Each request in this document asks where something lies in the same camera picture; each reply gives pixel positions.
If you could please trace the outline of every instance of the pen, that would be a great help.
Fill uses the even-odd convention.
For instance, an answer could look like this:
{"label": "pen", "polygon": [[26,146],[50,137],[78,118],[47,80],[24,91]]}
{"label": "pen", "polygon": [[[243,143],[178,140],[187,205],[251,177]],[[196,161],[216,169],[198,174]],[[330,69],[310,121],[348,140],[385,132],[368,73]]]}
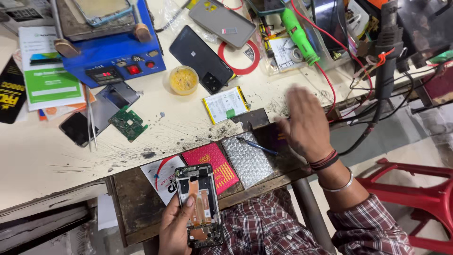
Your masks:
{"label": "pen", "polygon": [[270,154],[272,154],[272,155],[274,155],[274,156],[276,156],[276,155],[278,154],[278,152],[275,152],[275,151],[266,149],[266,148],[264,148],[264,147],[262,147],[262,146],[260,146],[260,145],[258,145],[258,144],[256,144],[256,143],[250,142],[250,141],[248,141],[248,140],[246,140],[246,139],[244,139],[244,138],[242,138],[242,137],[236,137],[236,138],[237,138],[239,141],[241,141],[241,142],[245,142],[245,143],[247,143],[247,144],[250,145],[250,146],[253,146],[253,147],[255,147],[255,148],[261,149],[261,150],[263,150],[263,151],[265,151],[265,152],[269,152]]}

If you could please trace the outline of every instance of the black smartphone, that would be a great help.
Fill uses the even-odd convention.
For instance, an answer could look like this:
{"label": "black smartphone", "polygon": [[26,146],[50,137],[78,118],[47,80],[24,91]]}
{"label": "black smartphone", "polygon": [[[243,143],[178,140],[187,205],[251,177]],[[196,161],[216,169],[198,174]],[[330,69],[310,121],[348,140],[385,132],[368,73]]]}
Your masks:
{"label": "black smartphone", "polygon": [[234,75],[233,70],[188,25],[170,46],[170,53],[183,65],[195,70],[200,83],[215,94]]}
{"label": "black smartphone", "polygon": [[283,12],[286,8],[281,0],[247,0],[259,17]]}

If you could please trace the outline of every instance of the plaid shirt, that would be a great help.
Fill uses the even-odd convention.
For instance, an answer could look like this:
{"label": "plaid shirt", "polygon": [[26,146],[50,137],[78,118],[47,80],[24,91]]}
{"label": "plaid shirt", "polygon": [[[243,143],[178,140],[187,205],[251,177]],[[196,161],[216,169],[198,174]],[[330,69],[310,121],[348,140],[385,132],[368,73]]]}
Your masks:
{"label": "plaid shirt", "polygon": [[[375,195],[349,211],[328,216],[343,254],[413,254],[407,234]],[[296,219],[286,189],[254,197],[221,212],[225,241],[200,254],[329,254]]]}

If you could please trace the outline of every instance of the metal pole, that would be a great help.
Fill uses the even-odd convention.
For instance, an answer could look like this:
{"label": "metal pole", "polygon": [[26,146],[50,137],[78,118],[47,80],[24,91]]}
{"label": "metal pole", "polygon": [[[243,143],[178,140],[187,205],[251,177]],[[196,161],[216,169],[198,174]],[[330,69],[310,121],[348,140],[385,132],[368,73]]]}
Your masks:
{"label": "metal pole", "polygon": [[132,5],[132,12],[134,13],[135,23],[136,23],[136,24],[141,24],[141,23],[143,23],[143,21],[142,21],[142,19],[141,19],[141,15],[140,15],[139,8],[137,7],[137,2],[135,2],[135,3]]}
{"label": "metal pole", "polygon": [[59,39],[64,39],[63,31],[61,29],[60,15],[58,14],[57,0],[51,0],[50,4],[52,5],[52,15],[55,22],[55,30],[57,31],[57,37]]}
{"label": "metal pole", "polygon": [[320,246],[332,254],[337,254],[307,178],[300,179],[291,186],[306,227],[313,233]]}

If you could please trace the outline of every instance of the red plastic chair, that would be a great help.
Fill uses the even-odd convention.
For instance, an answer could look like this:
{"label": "red plastic chair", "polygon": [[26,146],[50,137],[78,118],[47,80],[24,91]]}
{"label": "red plastic chair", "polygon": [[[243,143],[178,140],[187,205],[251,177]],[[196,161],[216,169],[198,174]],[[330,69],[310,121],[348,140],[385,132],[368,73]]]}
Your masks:
{"label": "red plastic chair", "polygon": [[[419,209],[415,209],[411,214],[412,219],[421,222],[409,234],[410,244],[427,250],[453,254],[453,214],[451,211],[451,208],[453,208],[453,197],[451,197],[453,169],[394,163],[389,162],[386,158],[378,160],[377,163],[383,165],[383,167],[369,177],[357,178],[357,180],[368,192],[376,194],[381,201]],[[413,188],[376,183],[380,177],[393,169],[408,171],[412,174],[439,176],[448,180],[440,185],[429,188]],[[449,241],[444,242],[415,236],[430,219],[440,221],[444,225],[444,228],[449,234]]]}

